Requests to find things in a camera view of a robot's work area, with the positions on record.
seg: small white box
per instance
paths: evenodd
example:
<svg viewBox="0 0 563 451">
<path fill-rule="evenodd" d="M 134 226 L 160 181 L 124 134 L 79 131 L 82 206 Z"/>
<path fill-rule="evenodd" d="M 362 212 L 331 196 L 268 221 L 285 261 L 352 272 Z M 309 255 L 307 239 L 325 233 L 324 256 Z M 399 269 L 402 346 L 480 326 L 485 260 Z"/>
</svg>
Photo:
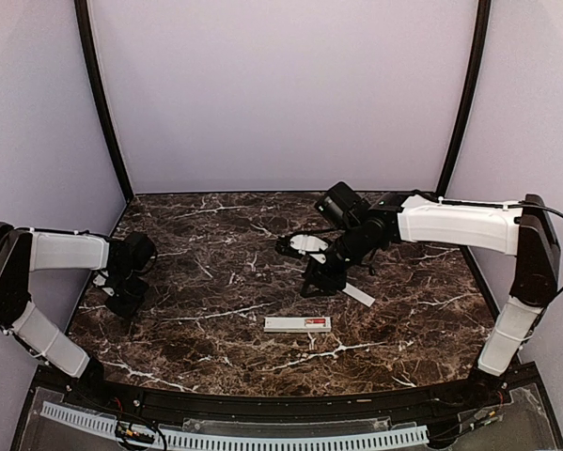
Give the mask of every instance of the small white box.
<svg viewBox="0 0 563 451">
<path fill-rule="evenodd" d="M 264 332 L 281 332 L 286 334 L 305 334 L 308 332 L 331 332 L 331 318 L 329 317 L 304 317 L 304 318 L 267 317 L 264 319 Z"/>
</svg>

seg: marble tabletop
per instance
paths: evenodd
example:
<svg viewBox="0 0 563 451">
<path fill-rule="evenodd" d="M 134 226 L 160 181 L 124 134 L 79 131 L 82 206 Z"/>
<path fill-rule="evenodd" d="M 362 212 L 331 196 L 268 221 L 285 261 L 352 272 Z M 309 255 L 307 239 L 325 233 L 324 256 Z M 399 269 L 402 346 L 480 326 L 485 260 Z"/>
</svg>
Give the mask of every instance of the marble tabletop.
<svg viewBox="0 0 563 451">
<path fill-rule="evenodd" d="M 378 252 L 377 275 L 349 282 L 376 298 L 304 299 L 306 259 L 274 250 L 279 235 L 328 225 L 321 193 L 146 194 L 116 231 L 159 250 L 132 320 L 90 288 L 70 337 L 104 363 L 110 381 L 235 396 L 329 396 L 466 377 L 493 326 L 458 248 L 403 243 Z M 378 194 L 367 194 L 375 198 Z M 325 334 L 265 334 L 264 317 L 328 316 Z"/>
</svg>

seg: white cable tray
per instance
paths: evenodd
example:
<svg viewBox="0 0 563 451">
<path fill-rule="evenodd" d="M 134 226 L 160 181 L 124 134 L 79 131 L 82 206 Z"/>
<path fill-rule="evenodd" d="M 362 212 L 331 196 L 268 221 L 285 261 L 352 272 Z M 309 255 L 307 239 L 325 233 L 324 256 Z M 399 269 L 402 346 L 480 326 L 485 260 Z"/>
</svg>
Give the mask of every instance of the white cable tray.
<svg viewBox="0 0 563 451">
<path fill-rule="evenodd" d="M 48 401 L 43 402 L 40 415 L 104 439 L 117 439 L 114 435 L 117 422 L 114 415 L 81 412 L 72 406 L 54 404 Z M 288 439 L 195 434 L 167 429 L 166 427 L 160 427 L 160 430 L 166 437 L 168 449 L 171 451 L 383 451 L 429 442 L 427 426 L 369 434 Z M 154 435 L 149 429 L 145 429 L 145 432 Z M 156 437 L 152 449 L 163 449 L 160 436 Z"/>
</svg>

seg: black metal frame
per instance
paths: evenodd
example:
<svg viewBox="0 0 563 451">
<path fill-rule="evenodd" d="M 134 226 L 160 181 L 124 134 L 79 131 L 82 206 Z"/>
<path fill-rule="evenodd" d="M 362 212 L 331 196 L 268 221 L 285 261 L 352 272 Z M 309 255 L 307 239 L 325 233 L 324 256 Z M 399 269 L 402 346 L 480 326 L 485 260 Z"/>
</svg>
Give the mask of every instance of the black metal frame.
<svg viewBox="0 0 563 451">
<path fill-rule="evenodd" d="M 486 32 L 488 31 L 488 22 L 490 21 L 490 5 L 491 0 L 479 0 L 477 4 L 476 28 L 473 34 L 473 43 L 471 45 L 471 54 L 469 55 L 469 65 L 467 66 L 467 74 L 465 75 L 465 83 L 462 89 L 461 103 L 459 104 L 459 112 L 448 145 L 446 159 L 442 168 L 442 174 L 438 180 L 438 186 L 435 190 L 437 195 L 446 195 L 450 179 L 454 173 L 454 168 L 459 158 L 461 150 L 462 138 L 465 135 L 471 105 L 476 94 L 477 77 L 479 76 L 479 68 L 481 67 L 481 57 L 484 52 L 484 43 L 486 41 Z"/>
<path fill-rule="evenodd" d="M 555 412 L 534 363 L 515 365 L 506 375 L 508 389 L 535 383 L 549 418 L 556 445 L 563 449 L 563 438 Z M 40 367 L 26 395 L 11 451 L 22 441 L 26 418 L 38 387 L 57 391 L 72 405 L 96 409 L 84 396 L 67 391 L 69 378 L 49 367 Z M 427 425 L 433 435 L 458 424 L 463 407 L 432 401 L 445 398 L 462 388 L 465 381 L 445 382 L 421 388 L 376 392 L 340 397 L 225 397 L 169 392 L 122 383 L 107 382 L 107 392 L 117 397 L 124 412 L 149 421 L 181 426 L 188 419 L 208 419 L 250 423 L 310 423 L 389 417 L 392 424 L 415 421 Z"/>
<path fill-rule="evenodd" d="M 100 118 L 102 125 L 103 138 L 108 147 L 112 165 L 116 172 L 118 184 L 124 194 L 127 202 L 130 202 L 133 197 L 133 187 L 129 180 L 120 147 L 116 138 L 114 124 L 110 116 L 110 110 L 105 98 L 105 91 L 103 90 L 102 76 L 100 74 L 100 65 L 98 63 L 97 54 L 95 52 L 95 42 L 93 41 L 93 33 L 91 32 L 91 21 L 89 18 L 88 5 L 86 0 L 74 0 L 76 8 L 76 21 L 78 23 L 78 31 L 81 37 L 81 44 L 83 46 L 83 55 L 85 56 L 86 72 L 91 83 L 91 91 L 93 92 L 93 101 L 97 108 L 97 114 Z"/>
</svg>

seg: purple wall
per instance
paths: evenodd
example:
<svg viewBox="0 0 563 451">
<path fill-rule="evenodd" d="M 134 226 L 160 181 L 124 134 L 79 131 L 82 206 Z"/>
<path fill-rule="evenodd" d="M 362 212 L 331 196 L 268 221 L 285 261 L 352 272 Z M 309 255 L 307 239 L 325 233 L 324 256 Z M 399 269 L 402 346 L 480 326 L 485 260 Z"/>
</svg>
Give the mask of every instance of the purple wall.
<svg viewBox="0 0 563 451">
<path fill-rule="evenodd" d="M 92 2 L 138 193 L 434 189 L 477 1 Z"/>
<path fill-rule="evenodd" d="M 91 97 L 72 1 L 0 1 L 0 220 L 109 232 L 124 207 Z M 34 300 L 65 327 L 86 272 L 33 274 Z M 35 362 L 0 333 L 0 451 Z"/>
<path fill-rule="evenodd" d="M 563 210 L 563 1 L 493 2 L 486 52 L 451 197 L 505 200 L 542 195 Z M 563 222 L 554 219 L 563 254 Z M 503 303 L 514 259 L 476 251 Z M 561 265 L 563 283 L 563 257 Z M 563 295 L 523 358 L 535 360 L 563 429 Z"/>
</svg>

